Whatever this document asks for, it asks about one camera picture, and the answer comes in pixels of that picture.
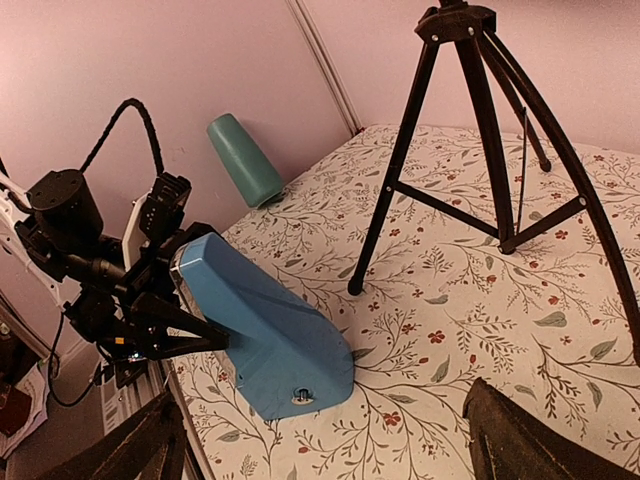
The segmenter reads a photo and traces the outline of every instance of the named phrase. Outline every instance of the blue curved block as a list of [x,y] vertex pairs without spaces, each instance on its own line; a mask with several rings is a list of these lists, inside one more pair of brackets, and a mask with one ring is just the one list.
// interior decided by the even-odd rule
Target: blue curved block
[[[351,351],[320,312],[213,233],[186,245],[178,268],[204,317],[229,332],[236,386],[264,420],[349,398]],[[311,403],[296,402],[302,389]]]

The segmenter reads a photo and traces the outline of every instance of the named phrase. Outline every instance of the teal cup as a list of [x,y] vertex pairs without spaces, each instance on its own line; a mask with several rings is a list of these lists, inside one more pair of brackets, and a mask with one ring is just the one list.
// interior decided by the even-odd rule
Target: teal cup
[[216,118],[207,134],[247,205],[259,207],[282,192],[282,177],[233,115]]

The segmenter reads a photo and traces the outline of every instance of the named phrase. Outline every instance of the black mount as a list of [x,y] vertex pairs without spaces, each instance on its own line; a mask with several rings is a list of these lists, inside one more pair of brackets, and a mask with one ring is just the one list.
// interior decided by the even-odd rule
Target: black mount
[[[618,287],[633,338],[634,358],[640,365],[640,310],[629,272],[602,204],[569,139],[522,67],[497,37],[495,12],[485,7],[470,6],[462,0],[441,0],[440,3],[441,8],[431,7],[427,10],[416,28],[424,46],[371,225],[353,277],[349,281],[349,293],[358,295],[362,292],[369,262],[396,191],[497,238],[500,242],[500,252],[507,255],[523,243],[586,209]],[[438,49],[444,43],[454,43],[467,82],[486,157],[497,228],[400,181]],[[540,168],[548,172],[551,170],[551,164],[544,154],[533,126],[526,121],[526,111],[519,95],[538,120],[578,191],[578,196],[573,200],[517,234],[502,140],[484,68],[485,63],[523,128],[526,128],[526,134],[538,156]]]

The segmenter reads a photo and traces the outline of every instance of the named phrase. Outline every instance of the floral bedsheet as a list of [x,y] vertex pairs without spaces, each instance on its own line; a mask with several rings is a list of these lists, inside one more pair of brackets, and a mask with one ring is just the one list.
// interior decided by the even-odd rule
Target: floral bedsheet
[[[493,239],[396,194],[365,292],[349,296],[396,134],[368,128],[291,183],[280,203],[226,232],[334,322],[357,367],[346,403],[265,423],[211,354],[177,360],[216,477],[473,478],[461,413],[478,376],[561,435],[640,473],[640,368],[586,213],[503,256]],[[504,135],[503,146],[515,210],[522,139]],[[544,146],[553,169],[541,172],[528,152],[523,228],[575,195]],[[637,281],[640,156],[576,148]],[[494,223],[475,130],[419,127],[402,178]]]

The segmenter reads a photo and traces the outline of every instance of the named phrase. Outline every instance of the metal screw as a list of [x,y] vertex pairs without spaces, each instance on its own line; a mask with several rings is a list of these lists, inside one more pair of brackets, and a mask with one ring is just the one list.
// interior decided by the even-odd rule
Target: metal screw
[[291,401],[295,405],[309,405],[310,403],[313,403],[313,398],[311,397],[309,390],[306,388],[300,388],[294,393],[294,397]]

